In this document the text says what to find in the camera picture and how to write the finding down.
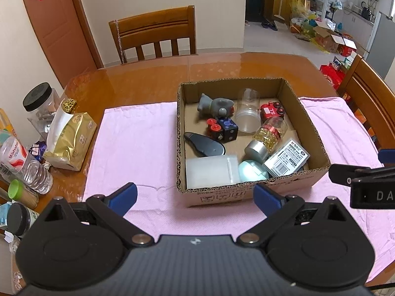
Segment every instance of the black bottle cap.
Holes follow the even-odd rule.
[[[52,93],[52,88],[48,82],[43,82],[34,87],[23,99],[23,107],[27,112],[36,110],[40,107]]]
[[[28,211],[20,203],[13,203],[7,213],[7,231],[21,236],[28,226]]]

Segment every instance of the chair backrest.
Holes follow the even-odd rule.
[[[137,58],[144,60],[142,45],[153,43],[155,56],[162,57],[160,41],[171,41],[171,54],[178,56],[179,38],[189,38],[190,53],[196,53],[195,6],[174,8],[140,14],[109,22],[110,30],[122,63],[127,62],[123,51],[136,48]]]
[[[361,56],[355,57],[337,92],[349,95],[351,110],[365,116],[364,127],[372,128],[378,149],[395,148],[395,95]]]

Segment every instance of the blue dice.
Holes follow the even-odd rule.
[[[223,141],[232,141],[237,138],[238,126],[231,118],[219,118],[217,123],[224,131],[224,138],[222,139]]]

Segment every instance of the battery package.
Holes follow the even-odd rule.
[[[298,171],[309,157],[309,153],[291,138],[264,165],[273,177],[287,176]]]

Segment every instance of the gray toy elephant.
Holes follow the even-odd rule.
[[[225,98],[211,99],[204,93],[201,94],[197,110],[202,114],[211,114],[214,118],[229,117],[234,112],[234,102]]]

